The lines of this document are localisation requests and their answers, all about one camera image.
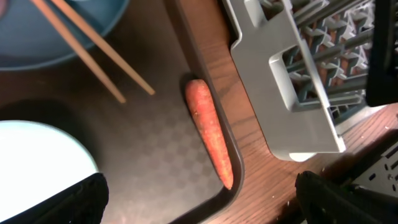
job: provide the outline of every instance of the chopsticks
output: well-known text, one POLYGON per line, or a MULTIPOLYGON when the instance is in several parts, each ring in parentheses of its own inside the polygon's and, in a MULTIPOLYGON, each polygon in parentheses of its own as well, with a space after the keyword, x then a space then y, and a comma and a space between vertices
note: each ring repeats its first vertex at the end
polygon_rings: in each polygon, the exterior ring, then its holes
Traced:
MULTIPOLYGON (((42 14, 49 20, 58 33, 65 39, 69 46, 86 63, 91 71, 107 87, 107 89, 118 99, 120 103, 125 103, 126 99, 102 71, 100 66, 89 55, 85 48, 68 30, 65 24, 55 15, 44 0, 31 0, 42 14)), ((142 79, 141 76, 64 0, 52 0, 52 2, 77 26, 81 29, 106 55, 108 55, 117 65, 119 65, 135 82, 137 82, 148 94, 153 95, 154 89, 142 79)))

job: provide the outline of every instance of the orange carrot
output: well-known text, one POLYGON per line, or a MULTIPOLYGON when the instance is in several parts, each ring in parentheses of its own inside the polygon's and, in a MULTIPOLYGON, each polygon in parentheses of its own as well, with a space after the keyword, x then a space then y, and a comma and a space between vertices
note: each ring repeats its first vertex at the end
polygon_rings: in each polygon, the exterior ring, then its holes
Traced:
POLYGON ((224 186, 231 190, 233 173, 223 132, 207 84, 203 80, 192 80, 185 87, 185 96, 193 120, 205 142, 218 176, 224 186))

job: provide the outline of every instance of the black object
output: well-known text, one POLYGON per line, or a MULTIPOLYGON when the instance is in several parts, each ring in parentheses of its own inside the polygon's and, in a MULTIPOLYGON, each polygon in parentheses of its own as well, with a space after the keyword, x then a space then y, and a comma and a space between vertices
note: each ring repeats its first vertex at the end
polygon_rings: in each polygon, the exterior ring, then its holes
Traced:
POLYGON ((375 3, 373 47, 366 85, 366 101, 369 106, 398 102, 396 0, 381 0, 375 3))
POLYGON ((100 224, 108 195, 105 177, 93 174, 1 224, 100 224))
POLYGON ((352 186, 341 189, 310 171, 297 176, 297 199, 309 224, 398 223, 395 198, 352 186))

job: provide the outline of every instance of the table surface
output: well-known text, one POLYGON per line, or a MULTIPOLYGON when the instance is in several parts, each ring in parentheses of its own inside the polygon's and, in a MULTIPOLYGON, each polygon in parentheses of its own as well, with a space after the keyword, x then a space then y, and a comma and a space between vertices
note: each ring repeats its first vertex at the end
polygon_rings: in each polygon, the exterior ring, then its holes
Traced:
POLYGON ((316 155, 303 163, 276 159, 254 115, 229 53, 231 35, 216 0, 176 0, 199 57, 213 80, 246 167, 236 201, 210 223, 274 223, 298 209, 295 178, 311 170, 337 177, 362 158, 372 142, 397 128, 398 105, 389 105, 343 137, 347 151, 316 155))

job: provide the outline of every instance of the plastic dish rack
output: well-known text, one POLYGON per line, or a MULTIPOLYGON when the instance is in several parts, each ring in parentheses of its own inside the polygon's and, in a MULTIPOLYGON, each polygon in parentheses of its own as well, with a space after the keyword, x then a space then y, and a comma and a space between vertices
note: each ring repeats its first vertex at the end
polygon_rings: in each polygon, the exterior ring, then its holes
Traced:
POLYGON ((374 3, 223 2, 237 37, 231 55, 273 155, 344 152, 341 135, 382 108, 364 100, 374 3))

